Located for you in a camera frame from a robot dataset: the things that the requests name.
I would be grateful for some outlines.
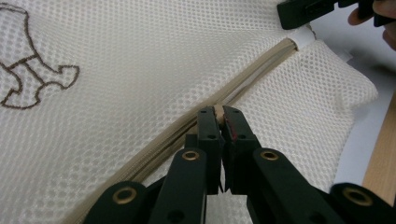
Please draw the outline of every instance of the white mesh fabric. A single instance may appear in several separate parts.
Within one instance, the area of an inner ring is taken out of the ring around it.
[[[328,191],[353,123],[376,97],[373,83],[316,41],[261,79],[235,105],[262,147],[283,152],[308,182]],[[146,184],[166,175],[166,162]],[[245,196],[208,196],[207,223],[251,223]]]
[[[0,223],[70,215],[286,36],[276,2],[2,3]]]

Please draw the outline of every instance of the screw hole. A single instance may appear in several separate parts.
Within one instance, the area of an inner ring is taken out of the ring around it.
[[[135,189],[131,187],[125,187],[122,189],[117,190],[113,194],[113,201],[117,204],[126,204],[134,200],[136,197],[137,192]]]
[[[171,223],[179,223],[184,219],[184,213],[179,210],[172,211],[168,213],[168,220]]]
[[[344,188],[343,194],[347,199],[357,205],[371,206],[373,204],[372,198],[359,189]]]
[[[263,159],[266,159],[268,161],[276,161],[277,159],[279,159],[279,156],[271,151],[264,151],[260,155]]]
[[[196,151],[187,151],[181,157],[186,161],[196,161],[199,158],[199,153]]]

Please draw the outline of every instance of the zipper teeth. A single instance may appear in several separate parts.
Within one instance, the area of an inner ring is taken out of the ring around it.
[[[168,156],[172,155],[184,144],[184,134],[196,124],[196,112],[204,106],[223,104],[232,105],[237,101],[254,83],[266,73],[282,63],[296,50],[295,44],[288,38],[280,41],[277,45],[265,52],[256,62],[251,64],[245,71],[235,77],[231,82],[214,93],[211,97],[201,102],[187,114],[172,123],[167,129],[153,139],[146,147],[140,150],[130,161],[128,161],[118,172],[110,177],[107,182],[92,193],[80,206],[70,214],[63,223],[82,223],[84,217],[100,197],[103,191],[111,185],[123,180],[143,181],[158,168]]]

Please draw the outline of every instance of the black clamp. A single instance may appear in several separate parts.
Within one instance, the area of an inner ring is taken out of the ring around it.
[[[388,24],[395,19],[387,18],[373,12],[374,0],[288,0],[277,5],[277,13],[282,28],[291,30],[307,24],[334,10],[334,4],[339,7],[349,7],[359,4],[358,17],[365,19],[374,15],[374,26]]]
[[[215,113],[223,114],[222,125]],[[110,187],[84,223],[205,223],[206,196],[221,187],[221,159],[225,189],[247,195],[255,224],[396,223],[396,210],[368,189],[338,184],[327,194],[312,187],[281,152],[261,147],[240,110],[206,107],[197,123],[166,177],[147,188],[131,181]]]

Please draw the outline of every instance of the white table surface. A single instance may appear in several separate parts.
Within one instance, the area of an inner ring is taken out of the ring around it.
[[[379,93],[376,100],[354,111],[355,124],[334,180],[334,183],[361,185],[396,87],[396,51],[384,42],[384,28],[375,28],[373,20],[354,27],[347,23],[355,7],[336,7],[334,12],[311,25],[317,38],[324,40],[334,52],[341,57],[351,55],[353,58],[348,63],[370,78]]]

